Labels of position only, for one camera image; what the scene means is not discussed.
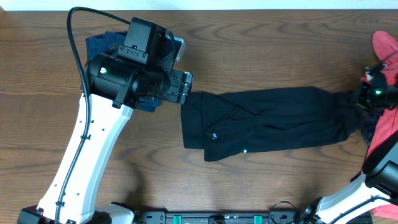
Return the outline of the black polo shirt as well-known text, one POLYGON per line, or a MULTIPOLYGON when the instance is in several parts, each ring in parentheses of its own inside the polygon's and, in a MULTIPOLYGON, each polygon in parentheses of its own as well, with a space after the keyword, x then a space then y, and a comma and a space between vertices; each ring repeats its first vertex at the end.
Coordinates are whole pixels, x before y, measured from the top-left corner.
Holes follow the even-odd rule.
POLYGON ((194 92, 181 107, 183 145, 204 160, 240 153, 325 146, 348 139, 363 123, 351 92, 313 86, 224 93, 194 92))

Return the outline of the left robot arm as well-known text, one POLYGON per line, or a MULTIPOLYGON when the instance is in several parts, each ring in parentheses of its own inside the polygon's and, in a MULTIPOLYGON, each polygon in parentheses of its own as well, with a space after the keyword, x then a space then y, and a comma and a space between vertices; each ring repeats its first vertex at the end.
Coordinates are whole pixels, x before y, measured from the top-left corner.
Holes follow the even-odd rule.
POLYGON ((162 26, 135 17, 116 40, 97 35, 86 46, 91 57, 80 68, 83 94, 70 142, 51 186, 21 210, 19 223, 133 223, 127 205, 96 206, 115 142, 135 109, 183 104, 190 93, 192 75, 174 69, 185 42, 162 26))

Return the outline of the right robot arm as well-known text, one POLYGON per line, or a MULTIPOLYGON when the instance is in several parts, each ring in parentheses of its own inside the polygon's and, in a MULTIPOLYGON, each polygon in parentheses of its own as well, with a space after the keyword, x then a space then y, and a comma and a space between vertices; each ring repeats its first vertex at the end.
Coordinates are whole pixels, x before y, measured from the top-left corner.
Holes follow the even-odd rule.
MULTIPOLYGON (((381 114, 397 108, 397 85, 388 85, 382 69, 385 63, 368 68, 372 77, 356 92, 356 105, 381 114)), ((394 132, 364 160, 362 171, 339 192, 319 198, 294 223, 348 223, 382 205, 397 205, 397 132, 394 132)))

